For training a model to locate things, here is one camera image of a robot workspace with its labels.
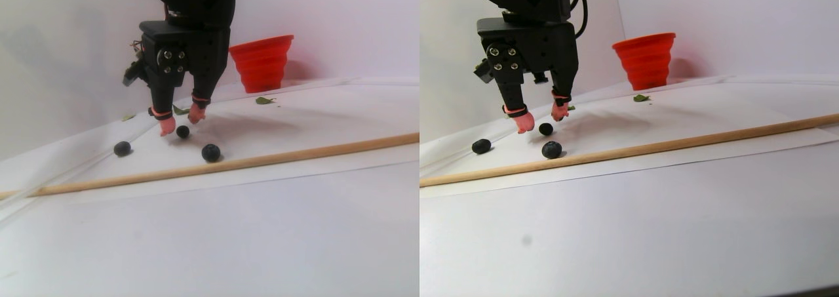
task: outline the red silicone cup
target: red silicone cup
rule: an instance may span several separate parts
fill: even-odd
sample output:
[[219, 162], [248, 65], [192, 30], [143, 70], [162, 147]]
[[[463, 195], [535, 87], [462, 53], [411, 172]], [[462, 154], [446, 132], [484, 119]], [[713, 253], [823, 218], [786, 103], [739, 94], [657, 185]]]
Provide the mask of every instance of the red silicone cup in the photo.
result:
[[657, 33], [635, 37], [612, 45], [621, 59], [633, 90], [646, 90], [667, 85], [671, 74], [671, 48], [675, 33]]
[[230, 47], [236, 70], [242, 75], [245, 92], [258, 93], [281, 88], [288, 49], [293, 35], [270, 37]]

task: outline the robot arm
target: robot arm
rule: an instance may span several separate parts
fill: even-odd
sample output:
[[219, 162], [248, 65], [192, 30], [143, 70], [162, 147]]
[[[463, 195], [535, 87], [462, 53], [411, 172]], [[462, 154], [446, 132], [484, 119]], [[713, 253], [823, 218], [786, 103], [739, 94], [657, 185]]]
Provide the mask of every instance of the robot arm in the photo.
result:
[[149, 85], [149, 114], [160, 121], [164, 136], [174, 132], [174, 88], [190, 72], [195, 80], [189, 121], [205, 118], [213, 90], [227, 68], [230, 25], [236, 0], [162, 0], [165, 21], [140, 22], [142, 40], [135, 45], [138, 60], [126, 70], [123, 84], [139, 78]]
[[551, 117], [560, 121], [568, 116], [568, 102], [578, 69], [576, 37], [587, 23], [587, 0], [583, 3], [583, 24], [578, 33], [568, 22], [577, 0], [489, 0], [506, 9], [503, 18], [483, 18], [477, 22], [477, 33], [486, 58], [476, 67], [485, 83], [498, 84], [508, 117], [523, 133], [534, 128], [533, 115], [528, 112], [521, 93], [524, 74], [532, 73], [534, 82], [548, 81], [551, 73], [554, 105]]

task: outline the small leaf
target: small leaf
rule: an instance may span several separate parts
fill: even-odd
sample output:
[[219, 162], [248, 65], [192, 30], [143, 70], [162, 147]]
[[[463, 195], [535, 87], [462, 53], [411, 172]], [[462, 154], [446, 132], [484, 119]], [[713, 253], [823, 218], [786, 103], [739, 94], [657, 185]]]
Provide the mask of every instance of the small leaf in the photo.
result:
[[637, 96], [633, 97], [633, 100], [635, 100], [635, 102], [646, 102], [649, 99], [650, 99], [649, 96], [644, 96], [644, 95], [641, 95], [641, 94], [638, 94]]
[[272, 103], [274, 99], [276, 99], [276, 98], [268, 99], [268, 98], [265, 98], [265, 97], [258, 97], [257, 98], [257, 105], [268, 105], [269, 103]]
[[180, 109], [175, 105], [172, 105], [172, 109], [174, 110], [174, 114], [176, 114], [178, 116], [183, 116], [183, 115], [189, 113], [189, 109]]

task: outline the white backdrop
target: white backdrop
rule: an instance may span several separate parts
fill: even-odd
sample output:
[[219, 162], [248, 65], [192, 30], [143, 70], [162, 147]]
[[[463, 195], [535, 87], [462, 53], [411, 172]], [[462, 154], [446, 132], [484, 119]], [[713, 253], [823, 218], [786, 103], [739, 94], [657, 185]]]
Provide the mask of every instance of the white backdrop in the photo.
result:
[[[231, 44], [293, 33], [286, 78], [419, 76], [417, 0], [237, 0]], [[0, 0], [0, 159], [150, 103], [122, 86], [159, 0]], [[231, 60], [220, 85], [239, 81]], [[176, 99], [189, 95], [187, 76]]]
[[675, 32], [671, 75], [834, 74], [836, 0], [620, 0], [627, 37]]
[[[579, 72], [573, 95], [626, 78], [612, 50], [612, 43], [624, 39], [617, 0], [588, 0], [588, 5], [588, 26], [577, 40]], [[486, 57], [476, 22], [493, 16], [501, 16], [501, 9], [489, 0], [420, 1], [423, 142], [503, 117], [495, 81], [484, 84], [472, 73]], [[582, 5], [578, 5], [572, 22], [579, 27], [581, 21]], [[522, 92], [530, 108], [551, 103], [549, 84], [537, 86], [533, 79], [525, 82]]]

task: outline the wooden dowel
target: wooden dowel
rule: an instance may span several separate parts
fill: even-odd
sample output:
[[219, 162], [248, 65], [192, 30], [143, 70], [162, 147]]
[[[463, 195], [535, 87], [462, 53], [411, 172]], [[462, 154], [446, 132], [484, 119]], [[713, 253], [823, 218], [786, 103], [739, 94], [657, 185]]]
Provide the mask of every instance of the wooden dowel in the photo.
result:
[[[327, 146], [323, 148], [311, 148], [294, 152], [276, 153], [271, 155], [252, 157], [248, 159], [222, 161], [218, 163], [207, 163], [206, 165], [153, 171], [145, 174], [130, 174], [121, 177], [91, 180], [86, 182], [57, 184], [57, 186], [47, 186], [41, 188], [32, 196], [57, 195], [60, 193], [78, 192], [85, 189], [99, 189], [111, 186], [122, 186], [123, 184], [135, 184], [147, 181], [186, 177], [197, 174], [210, 174], [242, 168], [274, 165], [275, 163], [287, 163], [305, 159], [318, 159], [329, 156], [344, 155], [347, 153], [359, 153], [380, 148], [390, 148], [407, 144], [415, 144], [416, 142], [420, 142], [420, 134], [418, 132], [399, 135], [390, 138], [377, 138], [369, 141], [350, 142], [350, 144], [340, 144], [334, 146]], [[17, 191], [0, 192], [0, 200], [3, 200], [16, 192]]]
[[582, 163], [594, 163], [604, 160], [622, 159], [626, 157], [639, 156], [650, 153], [661, 153], [682, 148], [694, 148], [697, 146], [709, 144], [719, 144], [719, 142], [730, 142], [746, 138], [758, 138], [767, 135], [793, 132], [804, 129], [812, 129], [813, 127], [820, 127], [833, 123], [839, 123], [839, 113], [822, 117], [812, 117], [803, 120], [789, 121], [788, 123], [777, 123], [763, 127], [752, 127], [751, 129], [742, 129], [737, 131], [703, 135], [695, 138], [683, 138], [666, 142], [654, 142], [654, 144], [644, 144], [629, 148], [618, 148], [597, 153], [586, 153], [576, 156], [568, 156], [560, 159], [548, 159], [531, 163], [519, 163], [519, 165], [511, 165], [465, 172], [461, 174], [446, 174], [437, 177], [428, 177], [420, 179], [419, 186], [438, 186], [439, 184], [450, 184], [461, 181], [500, 177], [508, 174], [521, 174], [530, 171], [537, 171], [549, 168], [581, 165]]

